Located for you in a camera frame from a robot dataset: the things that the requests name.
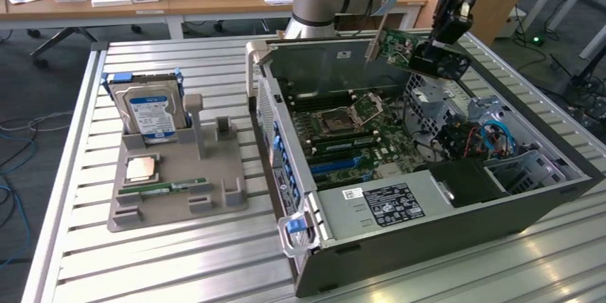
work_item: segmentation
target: black stand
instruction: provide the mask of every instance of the black stand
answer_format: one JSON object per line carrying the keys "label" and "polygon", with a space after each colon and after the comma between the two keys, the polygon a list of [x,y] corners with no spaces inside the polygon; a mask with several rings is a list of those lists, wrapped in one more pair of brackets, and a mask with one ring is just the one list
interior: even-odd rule
{"label": "black stand", "polygon": [[573,84],[584,84],[585,82],[589,81],[589,79],[593,76],[593,73],[596,71],[596,67],[598,66],[598,63],[602,61],[602,58],[606,56],[606,45],[602,47],[600,50],[598,54],[592,58],[592,61],[589,62],[588,66],[585,67],[584,71],[581,71],[581,74],[576,75],[572,78],[572,83]]}

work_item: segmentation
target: chair leg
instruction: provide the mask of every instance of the chair leg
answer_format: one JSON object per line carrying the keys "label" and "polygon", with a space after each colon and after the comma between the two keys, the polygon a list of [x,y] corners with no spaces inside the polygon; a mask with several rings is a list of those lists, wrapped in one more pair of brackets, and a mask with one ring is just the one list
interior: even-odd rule
{"label": "chair leg", "polygon": [[72,33],[76,32],[76,28],[64,28],[59,33],[44,42],[43,45],[38,47],[38,49],[30,54],[32,58],[36,58],[39,55],[44,53],[48,49],[51,49],[63,39],[70,37]]}
{"label": "chair leg", "polygon": [[96,38],[94,37],[94,35],[91,35],[91,32],[88,32],[86,28],[78,28],[78,33],[83,35],[91,41],[91,43],[98,42]]}

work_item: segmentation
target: gray floor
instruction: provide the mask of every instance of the gray floor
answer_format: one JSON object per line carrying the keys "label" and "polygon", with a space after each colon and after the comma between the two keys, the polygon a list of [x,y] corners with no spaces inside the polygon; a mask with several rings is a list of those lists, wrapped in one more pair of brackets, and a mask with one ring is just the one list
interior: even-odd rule
{"label": "gray floor", "polygon": [[[529,11],[536,1],[522,0],[521,8]],[[541,30],[542,22],[557,1],[553,0],[553,4],[548,6],[538,17],[529,35]],[[273,30],[286,27],[285,20],[277,19],[269,21],[269,23]],[[541,50],[546,54],[553,53],[561,56],[562,62],[570,66],[572,70],[584,68],[586,61],[581,60],[577,55],[605,23],[606,14],[580,3],[558,29],[561,41],[553,42],[548,40]],[[206,35],[250,35],[262,33],[259,21],[229,21],[225,24],[225,33],[214,32],[213,23],[191,27],[194,30],[201,31],[202,35],[193,33],[187,35],[189,38]],[[91,33],[106,41],[169,39],[169,29],[165,25],[146,25],[143,26],[143,31],[142,35],[136,35],[131,32],[128,26],[91,29]],[[58,31],[43,30],[42,32],[47,38]],[[24,31],[15,31],[12,38],[0,45],[0,65],[3,68],[0,72],[0,121],[16,117],[39,117],[51,112],[71,110],[74,107],[80,78],[87,64],[90,44],[78,35],[70,37],[44,54],[44,58],[51,63],[50,69],[38,70],[31,65],[28,53],[40,42],[42,40],[30,38]],[[510,40],[497,41],[493,49],[514,67],[520,67],[541,57],[540,54],[512,43]],[[558,80],[565,79],[565,73],[561,70],[552,70],[549,65],[550,61],[545,61],[528,67],[524,71],[534,82],[552,88]],[[605,68],[606,64],[602,63],[598,68],[598,75],[605,73]],[[24,100],[24,94],[28,95],[31,100]],[[64,122],[66,119],[56,120],[52,121],[52,124],[60,125]],[[20,136],[30,136],[28,134],[31,132],[24,132]],[[0,269],[0,302],[3,303],[19,302],[22,297],[30,268],[27,258],[32,257],[38,242],[38,233],[44,219],[66,135],[67,130],[39,133],[36,138],[38,151],[34,159],[19,170],[8,174],[11,185],[22,195],[24,208],[28,213],[32,242],[27,252],[20,255],[20,258],[24,258],[22,260],[23,263],[16,263]],[[0,139],[0,160],[4,160],[19,147],[19,143],[15,141]],[[3,205],[0,206],[0,217],[6,216],[6,212],[7,206]],[[7,258],[20,248],[23,242],[23,222],[15,215],[7,226],[0,229],[0,258]]]}

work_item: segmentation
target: aluminum profile table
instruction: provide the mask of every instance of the aluminum profile table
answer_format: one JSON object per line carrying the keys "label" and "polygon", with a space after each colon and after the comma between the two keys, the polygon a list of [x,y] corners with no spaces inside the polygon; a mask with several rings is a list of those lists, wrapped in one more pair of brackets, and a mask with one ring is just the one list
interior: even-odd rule
{"label": "aluminum profile table", "polygon": [[[245,45],[273,36],[112,43],[91,52],[23,302],[606,302],[606,184],[525,232],[298,299],[255,146]],[[472,36],[461,44],[601,171],[606,147]],[[123,123],[102,72],[179,67],[205,123],[231,115],[250,189],[246,211],[110,233]],[[478,96],[492,88],[470,71]]]}

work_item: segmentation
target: motherboard chip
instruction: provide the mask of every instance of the motherboard chip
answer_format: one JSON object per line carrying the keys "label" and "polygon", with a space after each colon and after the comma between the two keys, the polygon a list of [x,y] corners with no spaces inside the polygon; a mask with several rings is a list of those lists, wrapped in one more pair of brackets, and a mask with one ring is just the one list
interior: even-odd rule
{"label": "motherboard chip", "polygon": [[355,129],[355,124],[346,108],[322,113],[322,123],[331,133],[341,133]]}

